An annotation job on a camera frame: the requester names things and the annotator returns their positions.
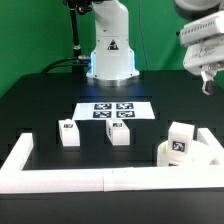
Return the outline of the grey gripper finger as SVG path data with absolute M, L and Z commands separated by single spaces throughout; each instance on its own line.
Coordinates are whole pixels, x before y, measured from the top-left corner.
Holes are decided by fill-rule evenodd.
M 206 95 L 212 95 L 214 93 L 214 72 L 202 71 L 201 77 L 203 80 L 202 91 Z

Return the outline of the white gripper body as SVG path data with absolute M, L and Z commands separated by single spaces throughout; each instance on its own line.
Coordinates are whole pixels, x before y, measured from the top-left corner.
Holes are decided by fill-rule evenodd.
M 186 24 L 179 38 L 187 48 L 183 66 L 190 73 L 215 76 L 224 70 L 224 11 Z

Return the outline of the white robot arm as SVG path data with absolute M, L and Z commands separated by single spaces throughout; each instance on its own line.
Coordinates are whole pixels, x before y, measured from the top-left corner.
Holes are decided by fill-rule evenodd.
M 224 70 L 224 0 L 173 0 L 175 11 L 189 21 L 179 31 L 187 48 L 183 65 L 201 76 L 202 91 L 210 95 L 214 77 Z M 87 80 L 103 86 L 120 86 L 139 76 L 129 46 L 129 13 L 119 0 L 93 5 L 96 46 L 90 56 Z

